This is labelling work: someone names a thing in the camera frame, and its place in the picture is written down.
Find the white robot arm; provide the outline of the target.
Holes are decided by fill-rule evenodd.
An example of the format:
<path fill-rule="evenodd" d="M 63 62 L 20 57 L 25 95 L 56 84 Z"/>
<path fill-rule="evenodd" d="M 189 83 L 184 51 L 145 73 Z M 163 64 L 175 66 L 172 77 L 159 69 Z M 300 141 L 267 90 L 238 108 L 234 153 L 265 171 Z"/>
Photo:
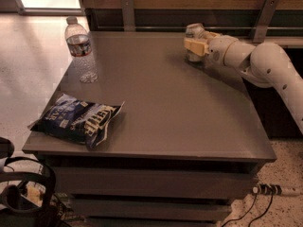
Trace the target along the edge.
<path fill-rule="evenodd" d="M 281 46 L 274 43 L 251 45 L 194 24 L 186 30 L 184 47 L 189 61 L 207 59 L 214 65 L 233 68 L 258 87 L 274 87 L 303 132 L 303 78 Z"/>

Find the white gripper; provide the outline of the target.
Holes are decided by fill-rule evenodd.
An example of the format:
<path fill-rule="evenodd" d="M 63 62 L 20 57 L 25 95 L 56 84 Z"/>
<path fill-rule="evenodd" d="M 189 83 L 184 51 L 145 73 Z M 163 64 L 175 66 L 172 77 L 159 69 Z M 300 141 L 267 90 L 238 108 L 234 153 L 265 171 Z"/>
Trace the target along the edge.
<path fill-rule="evenodd" d="M 230 45 L 238 39 L 235 37 L 222 35 L 219 33 L 205 31 L 206 40 L 195 40 L 193 38 L 184 38 L 185 49 L 198 56 L 205 56 L 205 61 L 212 65 L 224 66 L 224 57 Z"/>

